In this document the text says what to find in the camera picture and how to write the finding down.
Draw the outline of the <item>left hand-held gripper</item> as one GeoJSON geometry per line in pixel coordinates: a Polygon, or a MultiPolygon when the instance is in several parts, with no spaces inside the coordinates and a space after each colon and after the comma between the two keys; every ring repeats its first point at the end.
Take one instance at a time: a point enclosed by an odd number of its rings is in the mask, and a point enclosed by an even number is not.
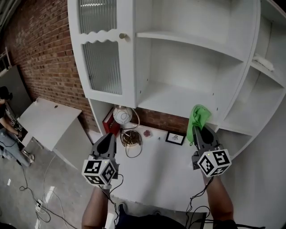
{"type": "Polygon", "coordinates": [[[112,133],[94,144],[91,154],[84,160],[82,175],[92,186],[105,190],[112,188],[111,181],[118,179],[119,164],[116,162],[116,137],[112,133]]]}

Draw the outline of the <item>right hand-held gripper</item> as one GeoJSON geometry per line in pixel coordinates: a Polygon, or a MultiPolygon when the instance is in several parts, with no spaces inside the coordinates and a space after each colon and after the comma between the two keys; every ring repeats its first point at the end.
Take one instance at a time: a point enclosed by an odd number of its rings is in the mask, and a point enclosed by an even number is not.
{"type": "Polygon", "coordinates": [[[192,156],[194,170],[201,169],[206,177],[213,177],[223,174],[231,166],[228,150],[208,125],[205,125],[202,130],[194,126],[193,139],[197,148],[192,156]]]}

